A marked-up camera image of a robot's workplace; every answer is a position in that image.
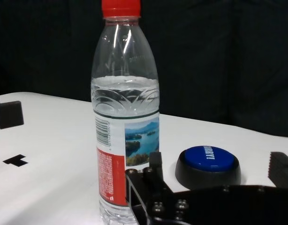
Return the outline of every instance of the black fabric backdrop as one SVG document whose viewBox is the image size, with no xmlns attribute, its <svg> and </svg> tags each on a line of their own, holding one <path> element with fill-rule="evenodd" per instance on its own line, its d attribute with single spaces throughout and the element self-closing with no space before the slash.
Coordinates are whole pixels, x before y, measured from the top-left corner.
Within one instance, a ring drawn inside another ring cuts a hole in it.
<svg viewBox="0 0 288 225">
<path fill-rule="evenodd" d="M 90 101 L 99 0 L 0 0 L 0 94 Z M 288 136 L 288 0 L 142 0 L 160 112 Z"/>
</svg>

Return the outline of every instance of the white table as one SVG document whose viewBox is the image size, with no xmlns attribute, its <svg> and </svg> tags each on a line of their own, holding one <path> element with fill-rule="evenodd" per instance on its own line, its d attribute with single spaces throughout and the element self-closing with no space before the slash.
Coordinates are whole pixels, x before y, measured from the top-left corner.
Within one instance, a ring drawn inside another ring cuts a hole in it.
<svg viewBox="0 0 288 225">
<path fill-rule="evenodd" d="M 25 124 L 0 130 L 0 225 L 93 225 L 99 217 L 95 122 L 89 102 L 35 93 L 0 96 L 22 102 Z M 164 180 L 174 176 L 181 151 L 197 145 L 224 148 L 239 159 L 243 184 L 273 186 L 271 151 L 288 155 L 288 138 L 228 125 L 160 116 Z M 18 154 L 28 164 L 2 161 Z"/>
</svg>

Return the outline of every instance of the bottle neck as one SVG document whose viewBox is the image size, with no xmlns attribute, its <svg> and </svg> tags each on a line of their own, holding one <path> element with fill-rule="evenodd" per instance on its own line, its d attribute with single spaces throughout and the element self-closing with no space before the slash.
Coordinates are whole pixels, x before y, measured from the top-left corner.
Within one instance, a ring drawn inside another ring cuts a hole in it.
<svg viewBox="0 0 288 225">
<path fill-rule="evenodd" d="M 106 20 L 106 26 L 114 26 L 114 25 L 138 26 L 139 25 L 138 16 L 106 17 L 105 20 Z"/>
</svg>

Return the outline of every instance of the bolt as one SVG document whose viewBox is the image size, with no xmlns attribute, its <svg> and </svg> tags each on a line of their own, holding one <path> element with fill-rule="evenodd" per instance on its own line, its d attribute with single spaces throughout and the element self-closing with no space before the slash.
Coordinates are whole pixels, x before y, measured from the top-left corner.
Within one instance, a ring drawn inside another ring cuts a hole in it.
<svg viewBox="0 0 288 225">
<path fill-rule="evenodd" d="M 163 212 L 165 210 L 162 202 L 155 202 L 152 207 L 153 212 Z"/>
<path fill-rule="evenodd" d="M 182 221 L 183 220 L 183 211 L 176 211 L 175 213 L 176 213 L 175 219 Z"/>
<path fill-rule="evenodd" d="M 229 192 L 229 186 L 224 186 L 223 191 L 224 192 Z"/>
<path fill-rule="evenodd" d="M 128 174 L 134 174 L 134 173 L 137 173 L 138 170 L 136 170 L 136 169 L 128 169 L 127 172 L 128 172 Z"/>
<path fill-rule="evenodd" d="M 187 208 L 189 208 L 189 204 L 188 204 L 187 201 L 184 200 L 184 199 L 178 200 L 175 206 L 176 206 L 176 208 L 178 208 L 179 210 L 186 210 Z"/>
<path fill-rule="evenodd" d="M 261 192 L 261 193 L 264 193 L 264 192 L 265 192 L 264 187 L 263 187 L 263 186 L 260 186 L 260 187 L 258 188 L 258 191 Z"/>
</svg>

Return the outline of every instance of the barcode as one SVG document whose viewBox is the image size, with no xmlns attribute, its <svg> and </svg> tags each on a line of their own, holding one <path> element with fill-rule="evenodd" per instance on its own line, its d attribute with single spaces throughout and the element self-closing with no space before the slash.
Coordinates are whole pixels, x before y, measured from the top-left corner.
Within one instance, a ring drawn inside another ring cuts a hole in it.
<svg viewBox="0 0 288 225">
<path fill-rule="evenodd" d="M 99 143 L 111 146 L 110 123 L 108 121 L 96 118 L 96 137 Z"/>
</svg>

